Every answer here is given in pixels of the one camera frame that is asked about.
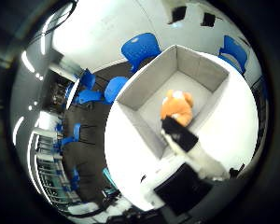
cable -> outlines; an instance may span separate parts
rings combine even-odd
[[[48,29],[45,33],[40,33],[39,35],[36,35],[36,36],[31,40],[31,42],[28,44],[28,47],[29,47],[30,45],[33,45],[33,44],[34,44],[37,40],[39,40],[43,35],[48,35],[48,34],[51,33],[52,31],[54,31],[56,28],[58,28],[59,26],[61,26],[61,25],[72,15],[72,13],[74,12],[74,10],[76,9],[78,0],[76,0],[76,1],[75,1],[75,0],[72,0],[71,2],[72,2],[72,4],[73,4],[71,10],[68,11],[68,12],[66,12],[66,13],[64,13],[62,16],[60,16],[60,17],[54,19],[54,20],[56,21],[56,20],[58,20],[59,18],[65,16],[66,14],[69,13],[69,14],[67,15],[67,17],[64,19],[64,21],[62,21],[62,22],[56,24],[55,26],[53,26],[52,28]]]

chair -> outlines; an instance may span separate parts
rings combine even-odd
[[[114,183],[114,181],[112,180],[108,168],[103,169],[103,176],[105,177],[106,181],[109,183],[110,187],[105,187],[102,190],[102,193],[107,199],[112,199],[119,194],[119,189]]]
[[[76,123],[74,126],[74,141],[75,142],[82,142],[82,143],[86,143],[86,144],[90,144],[90,145],[95,145],[92,142],[89,142],[86,139],[81,138],[80,136],[80,132],[83,128],[91,128],[91,127],[96,127],[96,125],[81,125],[80,123]]]
[[[53,147],[56,149],[61,150],[66,144],[75,142],[75,138],[73,136],[65,137],[62,139],[59,139],[57,143],[53,144]]]
[[[104,92],[104,103],[113,104],[120,90],[129,79],[126,77],[113,77],[107,84]]]
[[[222,55],[222,53],[231,55],[238,62],[240,68],[235,65],[232,60]],[[245,72],[247,54],[245,50],[240,46],[240,44],[230,36],[224,35],[224,48],[220,48],[218,57],[232,65],[236,70],[239,71],[239,73],[243,74]]]
[[[132,65],[131,72],[135,73],[144,59],[156,57],[161,51],[154,34],[145,33],[127,41],[121,47],[121,53]]]
[[[94,75],[88,68],[86,68],[80,80],[80,84],[90,91],[92,90],[95,84],[98,85],[101,89],[103,89],[103,87],[95,81],[97,77],[107,82],[106,79]]]
[[[101,102],[103,104],[113,104],[120,90],[129,79],[126,77],[113,77],[108,84],[103,94],[100,91],[83,90],[75,98],[75,104],[86,104],[88,102]]]
[[[90,91],[83,90],[78,93],[77,97],[74,100],[75,104],[86,104],[87,102],[98,102],[102,99],[102,93],[100,91]]]

stuffed toy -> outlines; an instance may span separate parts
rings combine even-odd
[[[161,119],[166,116],[175,119],[179,124],[186,127],[191,122],[193,98],[188,92],[168,90],[167,96],[161,105]]]

floor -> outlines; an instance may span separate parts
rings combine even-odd
[[[103,69],[96,76],[110,79],[112,77],[130,77],[131,66],[128,63],[119,63]],[[97,82],[105,86],[105,82],[97,78]],[[88,138],[95,146],[85,143],[70,143],[63,151],[63,166],[70,177],[72,169],[76,166],[80,175],[77,194],[83,202],[96,202],[102,205],[104,195],[102,189],[108,186],[102,171],[106,167],[104,154],[105,123],[111,105],[94,104],[93,109],[83,109],[72,106],[65,112],[64,135],[73,135],[75,123],[97,125],[96,128],[85,129],[81,137]]]

white wall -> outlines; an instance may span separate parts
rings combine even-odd
[[[261,71],[255,53],[239,38],[245,39],[241,31],[204,0],[188,1],[186,6],[185,19],[169,25],[168,10],[162,0],[80,0],[68,21],[54,32],[52,44],[83,69],[88,67],[95,72],[126,61],[121,46],[141,33],[153,33],[162,50],[178,44],[214,55],[223,46],[223,36],[230,35],[247,52],[251,51],[245,75],[252,85]],[[204,12],[223,20],[216,19],[212,28],[202,27]]]
[[[122,59],[121,46],[145,32],[152,32],[151,25],[134,0],[80,0],[68,21],[54,32],[53,47],[93,71]]]

